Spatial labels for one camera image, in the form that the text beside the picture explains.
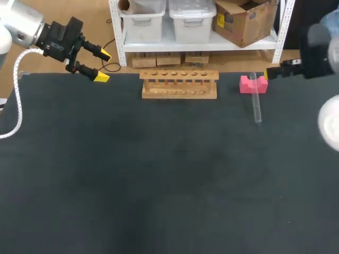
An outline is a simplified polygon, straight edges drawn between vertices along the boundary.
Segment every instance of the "storage bin lid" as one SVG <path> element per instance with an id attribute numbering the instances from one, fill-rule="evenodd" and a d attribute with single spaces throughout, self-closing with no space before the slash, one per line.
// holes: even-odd
<path id="1" fill-rule="evenodd" d="M 169 0 L 169 14 L 174 19 L 214 17 L 216 4 L 212 0 Z"/>

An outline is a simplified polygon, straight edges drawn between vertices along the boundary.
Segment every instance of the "white cable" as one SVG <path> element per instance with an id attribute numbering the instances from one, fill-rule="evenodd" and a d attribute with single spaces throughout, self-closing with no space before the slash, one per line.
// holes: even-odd
<path id="1" fill-rule="evenodd" d="M 17 76 L 19 72 L 19 64 L 24 56 L 30 53 L 37 53 L 37 54 L 43 54 L 43 50 L 41 49 L 28 49 L 23 51 L 16 59 L 15 64 L 14 64 L 14 69 L 13 69 L 13 79 L 14 79 L 14 92 L 15 92 L 15 97 L 16 97 L 16 102 L 17 102 L 17 112 L 18 112 L 18 118 L 17 118 L 17 124 L 14 127 L 12 131 L 10 131 L 7 134 L 0 135 L 0 139 L 5 139 L 9 138 L 10 136 L 14 135 L 21 126 L 22 123 L 22 105 L 21 105 L 21 99 L 20 99 L 20 93 L 19 93 L 19 84 L 17 81 Z"/>

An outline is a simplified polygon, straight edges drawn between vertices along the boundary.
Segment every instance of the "yellow label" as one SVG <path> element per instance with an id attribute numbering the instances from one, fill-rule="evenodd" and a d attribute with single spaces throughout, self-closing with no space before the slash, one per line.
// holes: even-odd
<path id="1" fill-rule="evenodd" d="M 225 27 L 225 16 L 222 15 L 221 13 L 218 13 L 218 21 L 217 21 L 218 26 L 221 26 L 222 28 Z"/>

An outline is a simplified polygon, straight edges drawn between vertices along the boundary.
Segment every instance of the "cardboard box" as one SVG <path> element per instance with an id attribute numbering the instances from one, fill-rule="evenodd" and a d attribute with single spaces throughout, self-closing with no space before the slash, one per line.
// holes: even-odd
<path id="1" fill-rule="evenodd" d="M 185 62 L 192 62 L 197 64 L 208 64 L 210 59 L 209 52 L 186 52 Z"/>
<path id="2" fill-rule="evenodd" d="M 147 68 L 156 67 L 157 58 L 155 53 L 136 53 L 136 56 L 132 58 L 133 68 Z"/>
<path id="3" fill-rule="evenodd" d="M 179 64 L 181 64 L 181 55 L 178 52 L 157 53 L 157 65 L 179 65 Z"/>
<path id="4" fill-rule="evenodd" d="M 213 29 L 244 48 L 270 35 L 279 0 L 215 0 Z"/>

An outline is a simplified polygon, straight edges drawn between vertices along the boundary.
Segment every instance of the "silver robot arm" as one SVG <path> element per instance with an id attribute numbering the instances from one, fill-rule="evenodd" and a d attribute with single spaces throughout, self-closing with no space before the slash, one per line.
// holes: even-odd
<path id="1" fill-rule="evenodd" d="M 66 70 L 70 73 L 79 72 L 92 81 L 107 82 L 108 75 L 81 65 L 76 60 L 81 48 L 103 61 L 111 59 L 100 46 L 85 40 L 82 27 L 83 22 L 75 17 L 72 17 L 66 26 L 57 22 L 50 25 L 45 23 L 43 15 L 33 8 L 17 0 L 0 0 L 0 69 L 9 51 L 8 45 L 15 43 L 26 49 L 37 46 L 43 50 L 45 57 L 65 62 Z"/>
<path id="2" fill-rule="evenodd" d="M 0 69 L 11 44 L 31 47 L 43 26 L 41 13 L 15 0 L 0 0 Z"/>

